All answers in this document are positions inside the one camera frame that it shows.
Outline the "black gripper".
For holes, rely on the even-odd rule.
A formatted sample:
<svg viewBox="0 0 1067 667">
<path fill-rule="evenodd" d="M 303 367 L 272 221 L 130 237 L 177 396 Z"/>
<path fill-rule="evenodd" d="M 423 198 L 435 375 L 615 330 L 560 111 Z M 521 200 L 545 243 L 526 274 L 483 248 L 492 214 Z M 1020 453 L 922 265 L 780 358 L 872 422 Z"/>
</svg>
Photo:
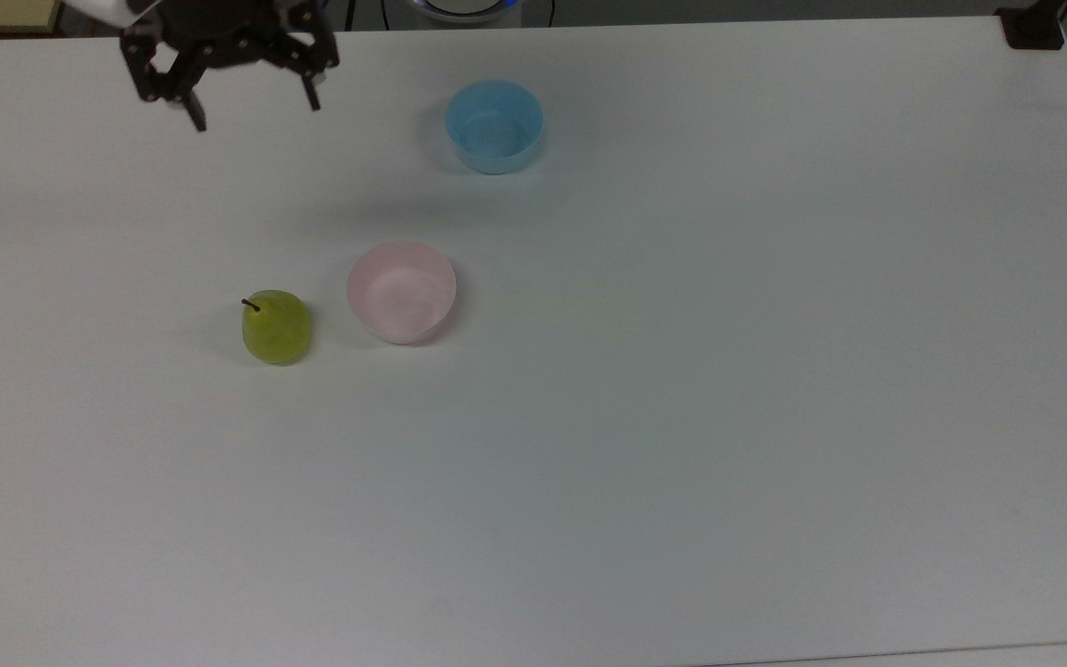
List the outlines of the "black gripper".
<svg viewBox="0 0 1067 667">
<path fill-rule="evenodd" d="M 168 72 L 153 64 L 161 43 L 177 51 Z M 320 80 L 340 62 L 321 1 L 157 1 L 122 30 L 120 50 L 140 100 L 181 108 L 200 132 L 207 115 L 195 86 L 208 67 L 266 62 L 293 72 L 319 111 Z"/>
</svg>

